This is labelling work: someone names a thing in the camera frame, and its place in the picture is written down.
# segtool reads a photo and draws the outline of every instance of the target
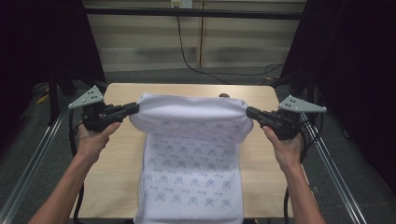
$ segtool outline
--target printed pattern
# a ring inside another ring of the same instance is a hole
[[[135,119],[133,123],[143,132],[167,136],[177,136],[181,138],[200,139],[208,142],[235,143],[240,141],[242,138],[241,135],[245,137],[245,133],[240,134],[240,124],[234,120],[201,122],[155,119],[151,122],[147,122]],[[195,153],[202,153],[201,148],[202,146],[197,146],[193,150]],[[158,150],[159,144],[151,146],[151,149]],[[165,151],[176,150],[180,153],[187,153],[186,146],[180,146],[179,142],[174,142],[172,145],[167,145],[165,148]],[[216,153],[219,153],[217,152],[217,149],[212,148],[210,151],[206,152],[206,155],[216,156]]]
[[[235,145],[161,134],[149,134],[147,143],[142,184],[144,199],[151,206],[231,209],[233,203],[241,202],[234,198],[241,190],[239,176],[235,179],[239,168]]]

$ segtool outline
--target finger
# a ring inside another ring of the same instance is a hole
[[[118,128],[120,127],[120,123],[119,122],[114,122],[110,125],[108,125],[107,128],[105,128],[102,131],[102,135],[105,137],[109,137],[111,134],[113,134]]]
[[[274,133],[274,131],[273,131],[270,127],[268,127],[268,126],[263,126],[263,127],[262,127],[262,130],[264,131],[265,136],[267,136],[268,140],[270,140],[270,142],[271,142],[272,144],[274,144],[275,142],[277,142],[277,136],[276,136],[276,134]]]
[[[79,133],[88,133],[88,130],[83,123],[80,123],[78,125],[78,132]]]

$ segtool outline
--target black curtain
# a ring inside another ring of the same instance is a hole
[[[0,3],[0,135],[4,140],[37,83],[53,80],[72,94],[73,79],[106,81],[87,16],[62,9],[68,7],[82,8],[83,4],[80,0]]]
[[[282,76],[297,74],[291,80],[294,94],[309,80],[318,85],[364,158],[396,194],[396,3],[308,0],[305,11],[325,17],[300,22]]]

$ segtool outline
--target forearm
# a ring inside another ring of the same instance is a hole
[[[326,223],[305,179],[303,167],[285,171],[295,223]]]
[[[76,156],[61,180],[29,223],[67,223],[78,192],[91,165]]]

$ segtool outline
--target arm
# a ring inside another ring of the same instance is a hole
[[[262,129],[274,146],[276,160],[288,182],[295,223],[326,223],[318,210],[300,164],[303,138],[298,134],[294,139],[279,141],[271,128],[264,126]]]
[[[78,153],[64,172],[61,180],[48,199],[38,209],[29,223],[67,223],[79,189],[99,154],[109,140],[109,136],[120,127],[113,123],[101,133],[87,131],[84,125],[78,128]]]

